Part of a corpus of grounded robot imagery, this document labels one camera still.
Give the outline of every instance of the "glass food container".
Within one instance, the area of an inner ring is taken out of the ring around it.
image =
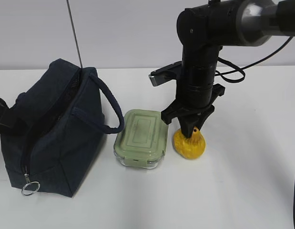
[[[130,110],[125,129],[117,135],[114,154],[130,167],[156,168],[165,155],[168,125],[157,111]]]

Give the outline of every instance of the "white tabletop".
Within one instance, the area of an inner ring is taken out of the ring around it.
[[[152,87],[152,69],[99,70],[123,113],[161,111],[175,82]],[[0,71],[0,97],[13,105],[45,70]],[[202,133],[203,156],[186,160],[171,143],[154,170],[127,168],[106,144],[74,198],[11,188],[0,151],[0,229],[291,229],[295,178],[295,66],[255,67],[228,84]],[[103,100],[111,125],[118,121]]]

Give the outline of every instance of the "metal key ring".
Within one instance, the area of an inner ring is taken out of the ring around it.
[[[37,188],[36,188],[36,190],[35,190],[35,191],[32,191],[32,192],[29,193],[29,194],[25,194],[25,193],[24,193],[25,189],[26,189],[28,186],[32,185],[32,184],[37,184]],[[32,181],[32,182],[30,182],[30,183],[27,183],[25,186],[23,186],[23,188],[22,188],[22,190],[21,190],[21,194],[22,194],[23,196],[30,196],[30,195],[33,195],[35,192],[37,192],[37,191],[39,190],[40,187],[41,187],[41,184],[40,184],[38,181]]]

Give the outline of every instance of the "black clamp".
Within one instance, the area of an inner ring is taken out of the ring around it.
[[[177,80],[181,75],[181,70],[182,63],[176,62],[152,72],[149,77],[153,86],[159,86],[167,81]],[[182,134],[190,138],[193,129],[197,127],[200,130],[206,119],[215,111],[213,103],[217,97],[223,96],[224,92],[225,87],[220,84],[214,85],[210,103],[206,107],[200,109],[186,107],[182,101],[176,99],[161,112],[161,119],[168,125],[172,122],[172,119],[177,117]]]

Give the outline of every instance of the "white wall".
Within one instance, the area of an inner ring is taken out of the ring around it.
[[[84,66],[160,67],[181,59],[176,19],[207,0],[70,0]],[[252,63],[278,48],[225,47],[221,57]],[[45,69],[57,58],[78,64],[65,0],[0,0],[0,69]],[[295,39],[267,65],[295,65]]]

